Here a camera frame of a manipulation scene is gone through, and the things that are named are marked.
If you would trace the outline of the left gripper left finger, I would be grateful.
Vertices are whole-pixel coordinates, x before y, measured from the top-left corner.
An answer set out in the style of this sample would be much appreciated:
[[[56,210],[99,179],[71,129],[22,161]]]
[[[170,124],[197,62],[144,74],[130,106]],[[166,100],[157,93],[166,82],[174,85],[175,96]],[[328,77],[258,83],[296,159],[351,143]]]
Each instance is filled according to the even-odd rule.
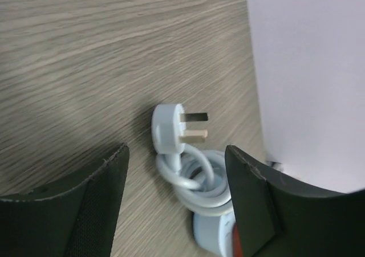
[[[129,164],[113,146],[80,169],[1,197],[1,256],[110,256]]]

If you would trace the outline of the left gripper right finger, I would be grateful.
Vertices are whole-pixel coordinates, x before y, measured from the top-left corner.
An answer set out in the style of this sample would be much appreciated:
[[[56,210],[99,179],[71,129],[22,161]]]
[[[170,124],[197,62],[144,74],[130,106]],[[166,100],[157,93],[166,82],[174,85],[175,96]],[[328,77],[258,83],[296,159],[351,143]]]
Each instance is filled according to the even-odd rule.
[[[297,180],[234,145],[226,172],[245,256],[363,256],[364,191]]]

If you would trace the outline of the dark red cube adapter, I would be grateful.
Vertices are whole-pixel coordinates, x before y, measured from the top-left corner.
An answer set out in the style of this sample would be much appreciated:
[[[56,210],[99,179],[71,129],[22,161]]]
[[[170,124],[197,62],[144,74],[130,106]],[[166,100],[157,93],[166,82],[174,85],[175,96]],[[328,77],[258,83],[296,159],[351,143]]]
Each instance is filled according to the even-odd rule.
[[[233,241],[233,257],[243,257],[240,237],[238,233],[238,227],[235,223],[233,226],[233,232],[232,232],[232,241]]]

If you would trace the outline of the round blue socket base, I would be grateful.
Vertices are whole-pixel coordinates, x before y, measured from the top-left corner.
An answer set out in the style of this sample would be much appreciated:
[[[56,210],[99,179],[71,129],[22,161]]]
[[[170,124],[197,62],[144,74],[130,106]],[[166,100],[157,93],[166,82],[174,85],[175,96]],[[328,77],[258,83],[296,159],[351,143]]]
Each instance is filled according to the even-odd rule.
[[[217,217],[194,213],[192,222],[194,239],[201,248],[217,256],[233,256],[234,212]]]

